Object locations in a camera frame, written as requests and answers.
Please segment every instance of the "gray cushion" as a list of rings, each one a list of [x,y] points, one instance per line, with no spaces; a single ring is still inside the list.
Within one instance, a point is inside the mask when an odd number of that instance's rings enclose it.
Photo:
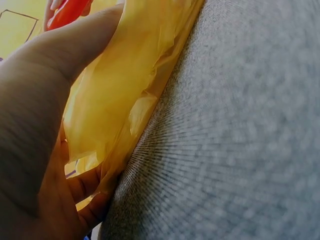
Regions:
[[[101,239],[320,239],[319,0],[206,0]]]

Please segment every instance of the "yellow plastic bag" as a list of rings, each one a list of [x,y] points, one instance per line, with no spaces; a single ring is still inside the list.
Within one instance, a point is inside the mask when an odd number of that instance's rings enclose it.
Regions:
[[[94,0],[91,13],[117,0]],[[170,77],[204,0],[126,0],[108,47],[72,86],[64,113],[77,173],[121,172]],[[0,58],[36,36],[46,0],[0,2]],[[100,185],[103,191],[104,180]]]

